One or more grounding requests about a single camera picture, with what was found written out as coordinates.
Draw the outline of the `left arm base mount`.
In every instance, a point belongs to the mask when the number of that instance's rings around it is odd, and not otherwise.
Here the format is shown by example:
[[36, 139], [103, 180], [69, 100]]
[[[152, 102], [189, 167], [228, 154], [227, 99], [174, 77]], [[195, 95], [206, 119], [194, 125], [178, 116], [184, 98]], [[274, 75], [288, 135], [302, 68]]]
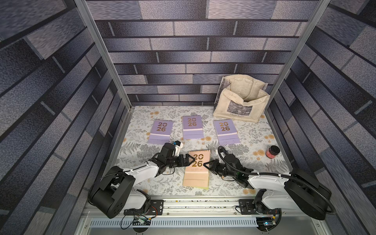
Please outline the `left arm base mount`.
[[164, 202], [165, 201], [161, 199], [152, 199], [150, 201], [146, 201], [146, 203], [140, 209], [124, 210], [124, 215], [141, 214], [159, 216], [163, 214]]

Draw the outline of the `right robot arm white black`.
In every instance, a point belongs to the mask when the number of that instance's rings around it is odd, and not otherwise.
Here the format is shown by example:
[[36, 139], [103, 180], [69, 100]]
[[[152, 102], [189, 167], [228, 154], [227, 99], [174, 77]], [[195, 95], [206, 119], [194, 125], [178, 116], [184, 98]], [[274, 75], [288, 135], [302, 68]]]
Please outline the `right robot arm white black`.
[[258, 190], [251, 206], [256, 213], [300, 210], [317, 220], [336, 213], [331, 191], [300, 169], [288, 173], [256, 172], [245, 168], [235, 155], [224, 152], [219, 154], [219, 159], [203, 166], [215, 175], [232, 178], [245, 189]]

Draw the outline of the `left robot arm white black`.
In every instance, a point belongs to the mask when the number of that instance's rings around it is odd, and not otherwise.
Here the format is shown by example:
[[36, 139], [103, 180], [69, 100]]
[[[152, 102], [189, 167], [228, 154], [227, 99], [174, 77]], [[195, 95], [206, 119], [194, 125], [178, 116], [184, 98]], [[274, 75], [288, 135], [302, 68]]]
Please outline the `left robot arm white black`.
[[160, 152], [140, 166], [120, 168], [114, 166], [96, 180], [89, 190], [89, 204], [98, 208], [108, 218], [120, 212], [147, 213], [151, 208], [151, 197], [133, 187], [143, 181], [162, 175], [166, 169], [188, 167], [195, 162], [190, 154], [180, 154], [183, 144], [179, 141], [165, 143]]

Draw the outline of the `pink 2026 desk calendar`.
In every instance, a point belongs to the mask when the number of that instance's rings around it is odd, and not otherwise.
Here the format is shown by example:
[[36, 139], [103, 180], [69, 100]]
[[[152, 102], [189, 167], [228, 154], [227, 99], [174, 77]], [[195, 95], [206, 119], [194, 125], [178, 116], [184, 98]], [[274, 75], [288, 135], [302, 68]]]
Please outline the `pink 2026 desk calendar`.
[[209, 179], [209, 171], [203, 166], [210, 161], [210, 150], [190, 151], [189, 154], [195, 158], [195, 162], [186, 167], [183, 179], [184, 187], [200, 188], [202, 180]]

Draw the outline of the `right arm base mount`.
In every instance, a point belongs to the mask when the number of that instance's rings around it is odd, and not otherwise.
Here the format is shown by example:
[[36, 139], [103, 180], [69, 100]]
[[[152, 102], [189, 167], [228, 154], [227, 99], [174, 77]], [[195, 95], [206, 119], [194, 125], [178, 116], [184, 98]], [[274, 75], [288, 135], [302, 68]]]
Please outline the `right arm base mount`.
[[270, 209], [266, 207], [259, 199], [240, 199], [238, 206], [242, 215], [277, 215], [277, 209]]

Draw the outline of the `green 2026 desk calendar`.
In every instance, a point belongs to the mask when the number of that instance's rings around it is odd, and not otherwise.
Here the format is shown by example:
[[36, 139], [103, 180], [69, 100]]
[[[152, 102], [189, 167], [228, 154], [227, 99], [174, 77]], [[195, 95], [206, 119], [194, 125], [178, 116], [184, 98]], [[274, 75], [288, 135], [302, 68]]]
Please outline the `green 2026 desk calendar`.
[[208, 190], [209, 189], [209, 179], [202, 180], [202, 182], [200, 183], [200, 187], [205, 189], [205, 190]]

